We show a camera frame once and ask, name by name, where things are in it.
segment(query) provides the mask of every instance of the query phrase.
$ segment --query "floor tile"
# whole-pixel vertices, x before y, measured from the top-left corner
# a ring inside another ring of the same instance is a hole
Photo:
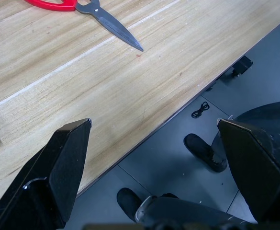
[[[119,165],[157,196],[170,192],[181,199],[227,211],[237,193],[229,168],[222,173],[208,170],[183,144],[189,133],[211,144],[218,131],[216,120],[228,117],[208,102],[210,109],[192,118],[191,113],[204,101],[201,96],[197,98]]]
[[[256,220],[251,214],[249,207],[240,191],[237,193],[227,213],[250,223],[256,223]]]
[[[150,194],[119,166],[115,166],[75,201],[65,230],[80,230],[86,223],[132,223],[116,202],[117,192],[129,187],[140,196]]]
[[[258,106],[280,101],[280,25],[246,53],[254,64],[234,79],[219,79],[202,94],[235,117]]]

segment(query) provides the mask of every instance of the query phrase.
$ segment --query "light wood tabletop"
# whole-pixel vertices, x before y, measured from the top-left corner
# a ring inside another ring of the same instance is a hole
[[[91,118],[83,191],[280,24],[280,0],[101,0],[89,15],[0,0],[0,198],[53,132]]]

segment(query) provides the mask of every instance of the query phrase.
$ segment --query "person's foot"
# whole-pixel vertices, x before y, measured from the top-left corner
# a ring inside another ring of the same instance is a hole
[[[196,134],[188,134],[183,143],[194,156],[203,160],[215,172],[220,173],[226,169],[227,160],[216,155],[211,146]]]
[[[124,213],[135,222],[135,213],[143,201],[129,188],[122,188],[117,193],[116,200]]]

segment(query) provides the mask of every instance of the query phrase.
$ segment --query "black cable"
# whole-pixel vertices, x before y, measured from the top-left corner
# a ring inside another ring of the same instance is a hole
[[[195,112],[192,113],[193,118],[198,118],[202,115],[202,112],[205,110],[208,110],[210,106],[208,105],[207,102],[202,103],[201,108],[199,110],[196,110]]]

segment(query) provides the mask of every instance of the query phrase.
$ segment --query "red scissor handle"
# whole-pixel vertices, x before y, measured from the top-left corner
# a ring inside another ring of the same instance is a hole
[[[26,2],[51,11],[74,11],[77,0],[62,0],[63,3],[52,3],[42,0],[25,0]]]

